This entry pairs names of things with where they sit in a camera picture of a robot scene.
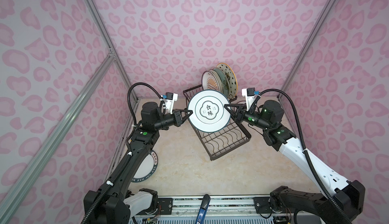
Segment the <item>light green flower plate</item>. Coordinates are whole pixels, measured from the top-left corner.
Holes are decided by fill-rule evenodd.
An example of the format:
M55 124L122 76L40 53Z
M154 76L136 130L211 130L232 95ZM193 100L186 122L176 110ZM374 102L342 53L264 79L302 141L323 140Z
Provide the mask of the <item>light green flower plate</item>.
M222 82L222 86L223 86L223 94L228 98L230 99L230 85L229 85L229 80L227 78L227 76L225 75L225 73L219 69L219 68L214 68L213 69L219 76L221 82Z

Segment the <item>cream floral plate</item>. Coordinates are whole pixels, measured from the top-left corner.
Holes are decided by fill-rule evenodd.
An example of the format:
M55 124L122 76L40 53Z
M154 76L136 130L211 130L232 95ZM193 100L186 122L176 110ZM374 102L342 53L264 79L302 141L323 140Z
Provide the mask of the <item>cream floral plate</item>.
M222 89L224 96L228 97L229 95L229 83L226 75L222 72L221 69L214 68L210 70L212 74L216 76L219 81L219 87Z

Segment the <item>star pattern cartoon plate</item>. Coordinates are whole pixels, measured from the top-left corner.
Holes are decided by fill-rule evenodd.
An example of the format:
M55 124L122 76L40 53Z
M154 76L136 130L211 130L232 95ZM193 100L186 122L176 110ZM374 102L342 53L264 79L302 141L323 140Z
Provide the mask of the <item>star pattern cartoon plate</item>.
M216 68L222 70L222 72L225 74L225 76L228 79L229 83L229 99L233 99L238 94L238 80L237 77L232 70L232 68L226 64L226 63L219 63Z

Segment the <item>orange sunburst plate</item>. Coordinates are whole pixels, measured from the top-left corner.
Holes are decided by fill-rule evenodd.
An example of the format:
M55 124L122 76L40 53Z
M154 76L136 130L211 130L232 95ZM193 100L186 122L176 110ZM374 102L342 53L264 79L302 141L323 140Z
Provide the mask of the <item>orange sunburst plate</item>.
M203 72L202 87L204 90L215 90L220 93L223 92L221 79L214 70L208 70Z

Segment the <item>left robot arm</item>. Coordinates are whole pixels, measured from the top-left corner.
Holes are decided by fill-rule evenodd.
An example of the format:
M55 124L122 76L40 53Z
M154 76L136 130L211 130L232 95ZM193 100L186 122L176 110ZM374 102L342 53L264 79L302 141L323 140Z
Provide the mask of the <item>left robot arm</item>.
M158 193L140 189L128 196L128 187L138 168L156 145L161 130L181 126L192 110L174 109L162 113L155 102L147 102L141 111L141 121L135 127L125 156L117 168L97 191L89 191L84 197L83 224L127 224L141 212L155 214L158 211Z

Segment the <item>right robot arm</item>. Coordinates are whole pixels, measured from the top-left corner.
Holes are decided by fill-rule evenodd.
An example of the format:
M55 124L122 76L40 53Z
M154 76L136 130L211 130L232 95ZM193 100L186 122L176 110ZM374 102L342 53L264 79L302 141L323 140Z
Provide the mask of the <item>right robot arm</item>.
M319 193L296 191L281 186L270 193L269 209L308 212L326 224L349 224L363 211L365 187L337 173L303 146L300 139L282 123L284 110L274 100L267 100L258 110L243 104L226 104L235 123L246 122L262 130L266 144L291 160L319 188Z

